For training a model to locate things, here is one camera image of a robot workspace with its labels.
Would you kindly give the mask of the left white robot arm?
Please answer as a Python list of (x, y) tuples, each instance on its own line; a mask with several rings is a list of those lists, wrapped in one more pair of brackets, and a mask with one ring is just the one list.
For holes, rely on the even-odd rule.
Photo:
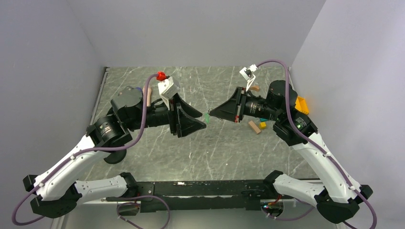
[(33, 213), (54, 219), (92, 200), (138, 197), (141, 188), (129, 172), (95, 181), (78, 178), (98, 161), (121, 162), (127, 152), (124, 145), (132, 140), (131, 132), (141, 128), (143, 115), (146, 116), (145, 127), (168, 125), (177, 137), (206, 127), (200, 121), (201, 112), (185, 103), (178, 94), (169, 100), (169, 105), (143, 107), (142, 91), (128, 86), (111, 100), (107, 115), (87, 127), (86, 134), (71, 152), (43, 174), (23, 179), (25, 189), (34, 194), (30, 201)]

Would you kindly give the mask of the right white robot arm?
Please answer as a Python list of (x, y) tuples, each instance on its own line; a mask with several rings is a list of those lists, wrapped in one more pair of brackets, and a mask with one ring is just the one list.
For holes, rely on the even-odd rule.
[(315, 124), (295, 108), (297, 97), (284, 80), (273, 81), (266, 98), (237, 87), (234, 94), (209, 115), (232, 122), (240, 122), (244, 116), (273, 121), (276, 135), (305, 159), (321, 184), (298, 180), (275, 170), (263, 181), (264, 194), (269, 198), (278, 195), (297, 198), (315, 207), (326, 220), (342, 223), (358, 212), (360, 204), (373, 191), (368, 185), (359, 184), (340, 167)]

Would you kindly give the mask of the green key tag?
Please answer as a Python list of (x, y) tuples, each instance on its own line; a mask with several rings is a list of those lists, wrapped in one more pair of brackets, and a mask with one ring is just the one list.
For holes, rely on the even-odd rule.
[(205, 114), (205, 121), (208, 124), (210, 121), (210, 115), (208, 113)]

